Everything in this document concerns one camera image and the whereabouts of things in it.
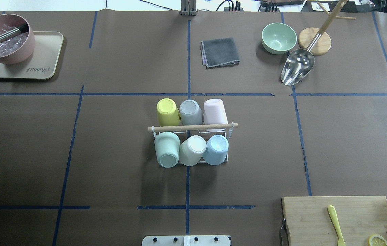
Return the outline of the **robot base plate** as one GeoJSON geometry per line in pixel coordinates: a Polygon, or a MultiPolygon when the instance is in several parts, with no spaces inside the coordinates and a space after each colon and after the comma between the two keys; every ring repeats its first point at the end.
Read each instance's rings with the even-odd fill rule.
{"type": "Polygon", "coordinates": [[[145,236],[142,246],[231,246],[229,235],[153,235],[145,236]]]}

